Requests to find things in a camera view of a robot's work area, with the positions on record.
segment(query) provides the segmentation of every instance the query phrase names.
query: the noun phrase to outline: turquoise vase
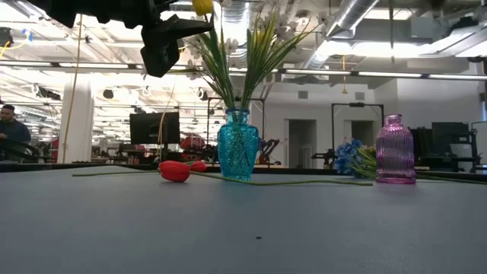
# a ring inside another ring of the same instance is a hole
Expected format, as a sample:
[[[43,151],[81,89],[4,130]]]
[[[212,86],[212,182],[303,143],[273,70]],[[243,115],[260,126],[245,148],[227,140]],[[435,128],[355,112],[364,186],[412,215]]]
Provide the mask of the turquoise vase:
[[[259,130],[247,125],[249,110],[226,111],[227,124],[218,131],[218,160],[224,177],[250,180],[259,151]]]

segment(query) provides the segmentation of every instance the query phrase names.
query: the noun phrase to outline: pink glass vase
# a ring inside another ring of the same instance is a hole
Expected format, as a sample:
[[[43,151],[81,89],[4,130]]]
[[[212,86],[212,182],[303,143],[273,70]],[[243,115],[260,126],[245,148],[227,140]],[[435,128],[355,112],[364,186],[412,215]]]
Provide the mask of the pink glass vase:
[[[411,132],[401,125],[400,114],[386,117],[376,142],[378,183],[416,183]]]

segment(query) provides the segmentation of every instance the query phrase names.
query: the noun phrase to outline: table surface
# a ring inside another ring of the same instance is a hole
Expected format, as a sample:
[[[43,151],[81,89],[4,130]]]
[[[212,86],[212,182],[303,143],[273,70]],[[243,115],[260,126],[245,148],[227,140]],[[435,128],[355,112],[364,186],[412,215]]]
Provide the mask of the table surface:
[[[71,177],[122,170],[0,174],[0,273],[487,273],[487,186]]]

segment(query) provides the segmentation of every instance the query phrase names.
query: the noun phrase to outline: computer monitor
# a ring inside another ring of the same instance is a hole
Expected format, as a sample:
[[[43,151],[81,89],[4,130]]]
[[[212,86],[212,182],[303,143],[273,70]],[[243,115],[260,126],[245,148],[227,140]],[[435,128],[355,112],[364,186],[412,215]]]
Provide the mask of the computer monitor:
[[[130,142],[133,145],[159,145],[159,125],[162,113],[130,114]],[[162,128],[162,144],[180,143],[180,114],[166,113]]]
[[[433,144],[436,153],[451,153],[451,144],[469,141],[469,123],[432,123]]]

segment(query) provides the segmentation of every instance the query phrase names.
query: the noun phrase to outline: person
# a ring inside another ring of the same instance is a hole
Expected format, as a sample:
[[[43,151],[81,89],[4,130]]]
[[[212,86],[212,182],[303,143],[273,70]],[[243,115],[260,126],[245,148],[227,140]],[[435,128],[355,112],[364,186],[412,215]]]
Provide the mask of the person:
[[[15,107],[6,104],[2,107],[0,111],[0,142],[5,139],[13,140],[16,142],[22,142],[28,144],[30,142],[30,132],[29,129],[21,122],[17,121],[15,117]],[[20,153],[25,152],[25,148],[10,145],[9,148],[13,148]],[[14,155],[7,155],[6,157],[11,161],[21,161],[19,157]]]

